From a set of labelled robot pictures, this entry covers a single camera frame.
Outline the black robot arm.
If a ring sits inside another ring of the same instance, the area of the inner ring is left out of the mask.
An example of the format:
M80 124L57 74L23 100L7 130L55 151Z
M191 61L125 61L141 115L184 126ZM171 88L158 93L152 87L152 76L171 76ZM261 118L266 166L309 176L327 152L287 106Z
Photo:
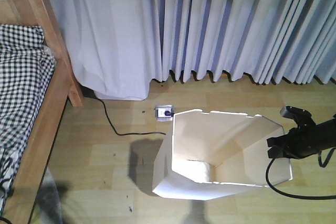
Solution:
M311 116L291 116L297 127L267 139L269 158L303 159L335 147L335 119L315 124Z

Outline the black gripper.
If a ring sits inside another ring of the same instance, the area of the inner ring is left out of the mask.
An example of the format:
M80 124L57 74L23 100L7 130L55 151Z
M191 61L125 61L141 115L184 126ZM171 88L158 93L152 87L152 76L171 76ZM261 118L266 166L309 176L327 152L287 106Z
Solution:
M292 128L287 135L267 139L268 147L288 145L285 149L270 148L268 150L268 158L306 158L322 151L320 143L320 135L316 133L314 128L307 130Z

